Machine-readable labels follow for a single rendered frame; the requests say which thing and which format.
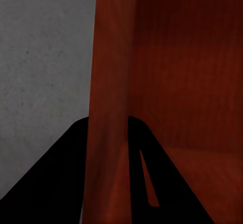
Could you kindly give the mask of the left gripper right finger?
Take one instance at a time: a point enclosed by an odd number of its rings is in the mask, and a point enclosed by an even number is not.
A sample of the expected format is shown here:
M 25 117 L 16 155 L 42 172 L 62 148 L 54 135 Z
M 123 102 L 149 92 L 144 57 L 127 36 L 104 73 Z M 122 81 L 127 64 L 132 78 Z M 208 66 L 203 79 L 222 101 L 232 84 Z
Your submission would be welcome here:
M 132 224 L 214 224 L 146 123 L 128 116 Z M 160 207 L 148 203 L 142 152 Z

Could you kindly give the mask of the storage box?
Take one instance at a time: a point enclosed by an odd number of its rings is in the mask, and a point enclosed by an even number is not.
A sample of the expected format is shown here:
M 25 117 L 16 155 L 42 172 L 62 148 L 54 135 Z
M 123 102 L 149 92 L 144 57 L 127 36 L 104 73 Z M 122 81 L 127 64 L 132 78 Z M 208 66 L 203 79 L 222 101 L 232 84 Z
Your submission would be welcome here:
M 96 0 L 91 73 L 82 224 L 132 224 L 128 116 L 214 224 L 243 224 L 243 0 Z

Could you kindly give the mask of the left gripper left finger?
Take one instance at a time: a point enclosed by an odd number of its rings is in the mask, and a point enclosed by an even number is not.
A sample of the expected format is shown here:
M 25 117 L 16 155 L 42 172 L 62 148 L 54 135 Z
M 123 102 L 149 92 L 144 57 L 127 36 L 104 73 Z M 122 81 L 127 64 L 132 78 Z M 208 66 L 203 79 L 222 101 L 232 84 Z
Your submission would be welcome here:
M 88 121 L 76 121 L 0 200 L 0 224 L 79 224 Z

